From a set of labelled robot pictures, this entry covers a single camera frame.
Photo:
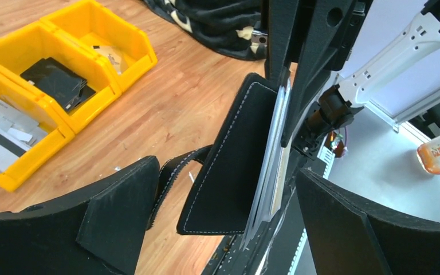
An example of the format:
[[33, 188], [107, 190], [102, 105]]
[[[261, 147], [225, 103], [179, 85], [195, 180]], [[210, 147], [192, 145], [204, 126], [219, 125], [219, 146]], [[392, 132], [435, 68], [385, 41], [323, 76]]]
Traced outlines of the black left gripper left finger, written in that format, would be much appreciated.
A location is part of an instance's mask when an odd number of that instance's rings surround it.
[[147, 156], [68, 194], [0, 213], [0, 274], [134, 274], [159, 162]]

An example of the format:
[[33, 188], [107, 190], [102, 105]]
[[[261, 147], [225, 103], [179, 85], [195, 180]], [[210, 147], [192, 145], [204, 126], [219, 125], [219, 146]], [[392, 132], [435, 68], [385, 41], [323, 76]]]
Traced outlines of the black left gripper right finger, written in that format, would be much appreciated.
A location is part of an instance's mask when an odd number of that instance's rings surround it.
[[440, 222], [383, 206], [306, 168], [296, 189], [318, 274], [440, 274]]

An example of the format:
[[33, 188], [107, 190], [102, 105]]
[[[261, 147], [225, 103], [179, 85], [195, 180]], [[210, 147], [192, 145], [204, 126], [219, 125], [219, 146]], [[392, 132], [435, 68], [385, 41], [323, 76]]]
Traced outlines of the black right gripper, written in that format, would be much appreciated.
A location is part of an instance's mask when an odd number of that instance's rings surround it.
[[[373, 0], [316, 1], [290, 91], [282, 147], [288, 145], [312, 98], [307, 92], [308, 85], [332, 56], [327, 53], [329, 44], [332, 42], [337, 49], [332, 57], [332, 71], [340, 71], [351, 55], [372, 3]], [[298, 6], [299, 1], [295, 0], [264, 1], [264, 27], [268, 34], [265, 74], [275, 85], [284, 82], [285, 72], [292, 63], [290, 40]]]

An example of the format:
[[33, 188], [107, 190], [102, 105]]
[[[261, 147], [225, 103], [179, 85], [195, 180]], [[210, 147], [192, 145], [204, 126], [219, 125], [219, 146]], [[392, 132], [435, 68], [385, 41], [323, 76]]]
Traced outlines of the black leather card holder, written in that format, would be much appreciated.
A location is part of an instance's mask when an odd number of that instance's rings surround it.
[[245, 231], [264, 158], [277, 97], [273, 84], [249, 73], [212, 145], [176, 156], [161, 167], [152, 228], [160, 206], [181, 171], [201, 164], [178, 219], [180, 235], [236, 235]]

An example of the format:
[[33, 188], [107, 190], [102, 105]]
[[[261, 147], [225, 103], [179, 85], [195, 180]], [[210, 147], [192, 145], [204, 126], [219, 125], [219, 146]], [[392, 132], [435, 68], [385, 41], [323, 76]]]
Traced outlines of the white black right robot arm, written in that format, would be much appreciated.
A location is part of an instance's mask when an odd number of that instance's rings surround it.
[[370, 98], [416, 62], [440, 49], [440, 1], [427, 1], [392, 42], [348, 78], [311, 101], [330, 72], [342, 68], [371, 1], [262, 1], [266, 78], [286, 90], [281, 147], [308, 155], [327, 133], [350, 124]]

